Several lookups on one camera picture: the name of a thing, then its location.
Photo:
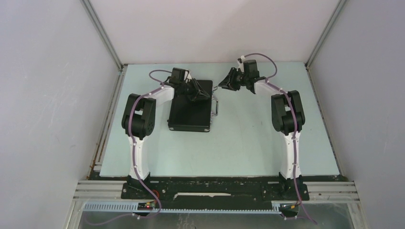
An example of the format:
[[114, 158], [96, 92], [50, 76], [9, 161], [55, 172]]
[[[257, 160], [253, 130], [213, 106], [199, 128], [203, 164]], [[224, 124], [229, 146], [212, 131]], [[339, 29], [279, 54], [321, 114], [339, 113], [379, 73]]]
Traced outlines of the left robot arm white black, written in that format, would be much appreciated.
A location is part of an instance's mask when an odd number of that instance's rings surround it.
[[171, 103], [168, 128], [171, 131], [209, 132], [212, 123], [213, 82], [198, 80], [190, 71], [173, 68], [158, 88], [146, 94], [130, 94], [121, 126], [130, 144], [130, 171], [127, 184], [138, 198], [147, 198], [151, 186], [145, 182], [150, 176], [144, 143], [155, 128], [156, 108]]

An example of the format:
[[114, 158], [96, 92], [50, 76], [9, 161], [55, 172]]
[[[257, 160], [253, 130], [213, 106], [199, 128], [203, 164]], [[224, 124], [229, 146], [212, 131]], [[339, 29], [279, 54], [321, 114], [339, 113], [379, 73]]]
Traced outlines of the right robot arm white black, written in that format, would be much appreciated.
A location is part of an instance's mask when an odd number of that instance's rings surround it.
[[253, 94], [270, 96], [271, 122], [284, 140], [284, 159], [279, 173], [281, 184], [277, 191], [281, 198], [291, 199], [302, 185], [298, 145], [305, 114], [299, 92], [287, 92], [272, 84], [269, 77], [260, 76], [256, 60], [246, 60], [244, 56], [238, 59], [238, 67], [232, 67], [218, 86], [230, 91], [245, 87]]

